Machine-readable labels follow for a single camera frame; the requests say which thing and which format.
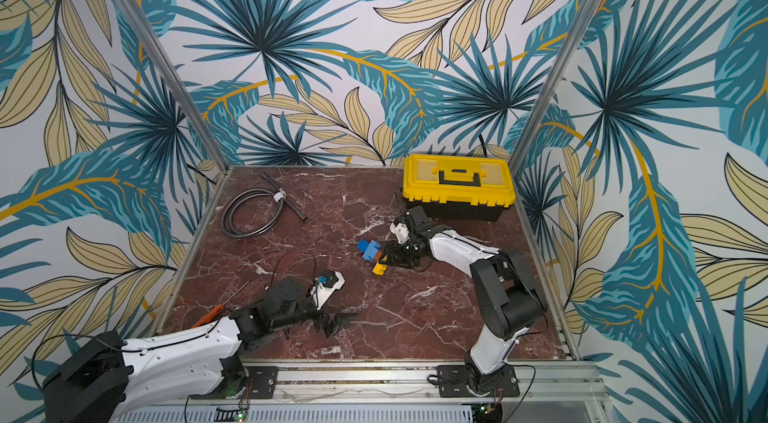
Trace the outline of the yellow lego brick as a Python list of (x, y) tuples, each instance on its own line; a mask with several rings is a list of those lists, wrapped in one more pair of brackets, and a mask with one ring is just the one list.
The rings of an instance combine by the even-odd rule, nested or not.
[(388, 267), (386, 265), (376, 263), (373, 268), (373, 273), (378, 276), (383, 276), (385, 272), (387, 271)]

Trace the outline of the long light blue lego brick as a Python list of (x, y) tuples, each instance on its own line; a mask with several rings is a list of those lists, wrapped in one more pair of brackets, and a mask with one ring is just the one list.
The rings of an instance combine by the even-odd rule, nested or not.
[(363, 243), (365, 243), (363, 259), (366, 261), (376, 261), (380, 253), (381, 245), (374, 240), (371, 240), (370, 242), (361, 241), (361, 244)]

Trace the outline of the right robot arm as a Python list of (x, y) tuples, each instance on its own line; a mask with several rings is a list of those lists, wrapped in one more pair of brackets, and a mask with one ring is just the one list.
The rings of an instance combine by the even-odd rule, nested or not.
[(548, 304), (523, 253), (498, 249), (434, 223), (420, 206), (390, 225), (393, 241), (383, 245), (379, 266), (414, 269), (422, 258), (446, 263), (470, 276), (483, 328), (462, 365), (441, 365), (437, 386), (442, 397), (488, 396), (496, 391), (517, 396), (515, 370), (506, 363), (512, 348)]

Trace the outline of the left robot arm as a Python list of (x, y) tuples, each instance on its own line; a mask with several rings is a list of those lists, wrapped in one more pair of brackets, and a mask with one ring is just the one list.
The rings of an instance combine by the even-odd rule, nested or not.
[(338, 271), (322, 273), (310, 288), (286, 278), (252, 304), (195, 328), (147, 338), (93, 336), (45, 378), (45, 418), (110, 422), (176, 398), (238, 393), (249, 386), (242, 356), (274, 334), (312, 322), (331, 337), (353, 319), (324, 308), (344, 284)]

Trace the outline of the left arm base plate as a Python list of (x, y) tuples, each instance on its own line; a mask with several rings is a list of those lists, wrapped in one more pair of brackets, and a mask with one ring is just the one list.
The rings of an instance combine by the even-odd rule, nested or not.
[(272, 399), (277, 376), (276, 366), (249, 366), (226, 370), (224, 379), (211, 395), (219, 399)]

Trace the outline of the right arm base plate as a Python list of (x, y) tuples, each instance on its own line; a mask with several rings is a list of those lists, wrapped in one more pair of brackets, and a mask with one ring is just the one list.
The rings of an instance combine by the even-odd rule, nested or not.
[(468, 364), (439, 365), (432, 381), (441, 398), (512, 398), (521, 394), (511, 365), (504, 365), (490, 374), (482, 374)]

